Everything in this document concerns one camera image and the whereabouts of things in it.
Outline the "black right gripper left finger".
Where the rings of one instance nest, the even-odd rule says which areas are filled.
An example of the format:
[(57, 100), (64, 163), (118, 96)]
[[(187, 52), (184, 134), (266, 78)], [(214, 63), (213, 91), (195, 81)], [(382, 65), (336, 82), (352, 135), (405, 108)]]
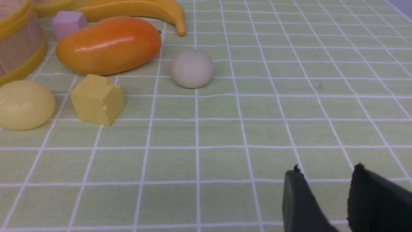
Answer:
[(323, 214), (298, 165), (285, 173), (282, 215), (285, 232), (338, 231)]

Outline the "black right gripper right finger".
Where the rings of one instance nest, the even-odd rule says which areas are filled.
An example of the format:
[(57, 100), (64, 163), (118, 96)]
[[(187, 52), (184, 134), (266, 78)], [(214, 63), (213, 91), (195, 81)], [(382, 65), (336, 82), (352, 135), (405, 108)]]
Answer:
[(410, 232), (412, 194), (359, 163), (352, 173), (347, 213), (353, 232)]

